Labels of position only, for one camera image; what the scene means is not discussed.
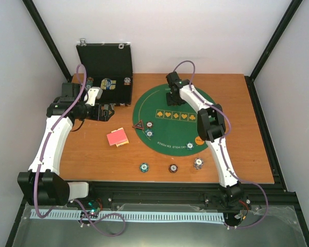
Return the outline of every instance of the case lid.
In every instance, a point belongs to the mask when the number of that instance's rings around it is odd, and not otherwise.
[[[87,76],[133,76],[130,44],[83,44],[77,51]]]

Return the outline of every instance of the open black case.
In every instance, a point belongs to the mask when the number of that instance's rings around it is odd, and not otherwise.
[[[130,44],[80,43],[76,47],[87,77],[93,78],[93,86],[103,90],[96,103],[130,105],[133,88]]]

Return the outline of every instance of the poker chip set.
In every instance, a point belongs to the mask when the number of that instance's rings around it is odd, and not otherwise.
[[[202,168],[204,164],[204,161],[201,158],[195,158],[194,161],[194,168],[196,168],[196,170],[200,170]],[[149,164],[148,163],[142,163],[140,165],[140,171],[143,173],[146,173],[149,171]],[[170,173],[176,173],[178,171],[178,166],[176,164],[171,164],[168,167],[168,171]]]
[[[152,130],[153,122],[149,121],[149,122],[146,123],[145,126],[146,126],[147,130],[144,131],[143,121],[140,120],[139,122],[137,122],[137,124],[135,124],[133,126],[133,128],[143,130],[148,138],[152,138],[153,137],[153,130]],[[187,150],[193,150],[194,147],[195,147],[195,145],[191,142],[189,142],[185,145],[185,148]],[[194,164],[193,164],[194,168],[196,170],[200,170],[203,166],[203,163],[204,163],[204,161],[201,158],[196,158],[195,161],[194,161]],[[148,163],[141,163],[140,164],[140,171],[143,172],[143,173],[148,172],[149,171],[149,164]],[[168,167],[168,171],[170,173],[176,173],[178,171],[178,166],[176,164],[171,164]]]

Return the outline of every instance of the poker chip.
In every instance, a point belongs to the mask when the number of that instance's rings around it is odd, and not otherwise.
[[[201,158],[196,158],[194,162],[194,167],[199,170],[202,168],[204,161]]]
[[[187,150],[193,150],[194,146],[195,146],[195,145],[194,145],[193,143],[187,143],[187,144],[186,144],[186,149],[187,149]]]
[[[142,163],[140,165],[140,171],[141,172],[147,172],[149,170],[149,165],[147,163]]]
[[[147,123],[146,123],[146,127],[152,128],[152,126],[153,126],[153,122],[147,122]]]
[[[145,134],[147,137],[153,137],[153,131],[152,130],[146,130]]]
[[[177,165],[171,164],[171,165],[169,166],[168,170],[170,171],[170,173],[175,173],[175,172],[177,172]]]

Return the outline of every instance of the blue poker chip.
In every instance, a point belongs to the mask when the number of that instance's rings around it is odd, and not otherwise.
[[[149,138],[153,137],[153,131],[152,131],[152,130],[146,130],[146,131],[145,131],[145,134],[146,134],[146,136],[149,137]]]
[[[149,170],[149,165],[147,163],[142,163],[140,165],[140,171],[141,172],[147,172]]]
[[[187,150],[193,150],[193,148],[195,147],[193,143],[187,143],[185,146]]]

